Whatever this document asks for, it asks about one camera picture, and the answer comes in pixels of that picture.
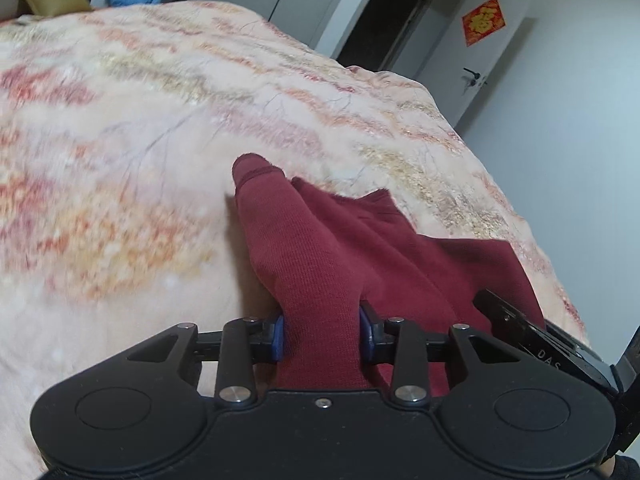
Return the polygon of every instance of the floral bedspread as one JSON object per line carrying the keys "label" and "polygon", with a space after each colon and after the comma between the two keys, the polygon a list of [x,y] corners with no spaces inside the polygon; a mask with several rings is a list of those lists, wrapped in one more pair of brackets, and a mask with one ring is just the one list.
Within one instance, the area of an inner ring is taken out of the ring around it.
{"label": "floral bedspread", "polygon": [[[420,84],[320,56],[219,2],[0,27],[0,478],[43,466],[49,386],[181,321],[272,307],[234,215],[257,152],[420,233],[510,241],[545,315],[584,337],[546,256]],[[205,374],[201,391],[210,392]]]}

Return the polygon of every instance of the red cloth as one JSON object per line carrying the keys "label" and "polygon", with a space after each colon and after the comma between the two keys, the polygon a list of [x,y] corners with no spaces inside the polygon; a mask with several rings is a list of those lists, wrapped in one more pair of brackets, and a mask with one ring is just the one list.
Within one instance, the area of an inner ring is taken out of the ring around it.
{"label": "red cloth", "polygon": [[[290,182],[253,153],[236,160],[233,177],[252,266],[284,312],[279,387],[378,384],[360,366],[360,300],[382,319],[413,319],[430,332],[446,333],[457,322],[490,332],[472,304],[488,288],[543,326],[508,242],[418,235],[386,189],[356,200],[335,196],[300,178]],[[382,375],[388,383],[389,370]],[[442,366],[430,378],[433,395],[448,391]]]}

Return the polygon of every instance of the metal screw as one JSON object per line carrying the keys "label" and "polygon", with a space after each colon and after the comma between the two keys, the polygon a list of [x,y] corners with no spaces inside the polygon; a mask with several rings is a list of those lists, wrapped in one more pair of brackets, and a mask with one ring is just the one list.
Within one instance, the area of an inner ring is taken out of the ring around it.
{"label": "metal screw", "polygon": [[396,397],[405,402],[418,402],[423,400],[427,396],[427,392],[424,388],[416,386],[415,384],[408,384],[407,386],[400,386],[396,388]]}
{"label": "metal screw", "polygon": [[227,386],[220,390],[220,399],[226,402],[245,402],[251,397],[251,391],[244,386]]}
{"label": "metal screw", "polygon": [[316,399],[316,406],[323,410],[330,408],[332,404],[331,399],[325,399],[324,397],[322,399]]}

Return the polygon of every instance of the red decoration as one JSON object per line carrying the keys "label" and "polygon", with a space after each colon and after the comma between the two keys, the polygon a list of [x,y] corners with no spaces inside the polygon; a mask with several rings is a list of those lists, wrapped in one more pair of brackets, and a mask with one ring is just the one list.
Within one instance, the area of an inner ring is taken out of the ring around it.
{"label": "red decoration", "polygon": [[485,1],[484,4],[477,6],[462,17],[466,46],[477,43],[505,25],[498,0]]}

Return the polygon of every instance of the circular pad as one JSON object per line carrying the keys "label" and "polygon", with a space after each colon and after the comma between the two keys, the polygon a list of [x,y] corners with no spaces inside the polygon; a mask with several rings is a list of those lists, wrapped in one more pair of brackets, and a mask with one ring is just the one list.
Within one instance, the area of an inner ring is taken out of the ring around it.
{"label": "circular pad", "polygon": [[571,413],[562,397],[533,388],[502,394],[494,410],[504,422],[523,431],[552,430],[564,424]]}
{"label": "circular pad", "polygon": [[85,396],[76,415],[96,430],[123,430],[142,422],[151,410],[149,396],[131,388],[104,388]]}
{"label": "circular pad", "polygon": [[616,424],[610,402],[537,364],[482,364],[444,397],[437,415],[460,453],[507,475],[569,475],[602,458]]}

